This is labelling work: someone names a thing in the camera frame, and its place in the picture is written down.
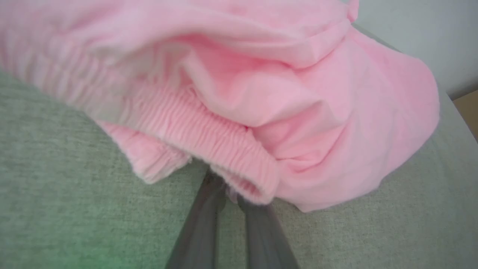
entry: gray sofa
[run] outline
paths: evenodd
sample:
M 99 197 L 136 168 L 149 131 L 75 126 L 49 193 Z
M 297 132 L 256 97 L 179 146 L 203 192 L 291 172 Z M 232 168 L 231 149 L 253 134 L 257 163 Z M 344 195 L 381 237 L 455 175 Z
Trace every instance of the gray sofa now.
M 446 94 L 432 138 L 381 187 L 304 214 L 274 207 L 303 269 L 478 268 L 478 145 Z M 0 268 L 163 268 L 207 165 L 146 185 L 91 120 L 0 74 Z M 245 268 L 220 215 L 219 269 Z

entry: pink cloth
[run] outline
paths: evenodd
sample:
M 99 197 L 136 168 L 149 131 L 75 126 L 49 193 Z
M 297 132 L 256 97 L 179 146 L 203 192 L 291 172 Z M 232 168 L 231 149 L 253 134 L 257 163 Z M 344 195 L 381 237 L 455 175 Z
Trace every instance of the pink cloth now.
M 339 0 L 0 0 L 0 66 L 91 118 L 155 182 L 211 164 L 304 212 L 377 188 L 438 122 L 418 59 Z

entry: wall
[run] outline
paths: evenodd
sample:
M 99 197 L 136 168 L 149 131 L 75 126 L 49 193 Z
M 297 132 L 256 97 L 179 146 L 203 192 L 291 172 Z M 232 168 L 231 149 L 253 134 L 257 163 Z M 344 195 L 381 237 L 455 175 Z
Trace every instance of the wall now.
M 360 0 L 356 23 L 423 60 L 452 98 L 478 86 L 478 0 Z

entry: pink garment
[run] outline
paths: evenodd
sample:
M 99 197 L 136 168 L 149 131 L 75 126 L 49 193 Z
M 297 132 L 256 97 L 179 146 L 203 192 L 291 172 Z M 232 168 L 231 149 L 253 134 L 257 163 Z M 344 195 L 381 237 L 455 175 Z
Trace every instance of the pink garment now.
M 211 164 L 304 212 L 377 188 L 438 122 L 418 59 L 339 0 L 0 0 L 0 67 L 91 118 L 152 183 Z

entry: pink fabric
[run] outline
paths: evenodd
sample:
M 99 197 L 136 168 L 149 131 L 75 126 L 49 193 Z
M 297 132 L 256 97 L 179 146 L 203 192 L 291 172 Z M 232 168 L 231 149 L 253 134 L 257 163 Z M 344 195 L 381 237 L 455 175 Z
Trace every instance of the pink fabric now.
M 147 182 L 192 156 L 255 203 L 375 189 L 438 122 L 420 60 L 339 0 L 0 0 L 0 66 L 86 112 Z

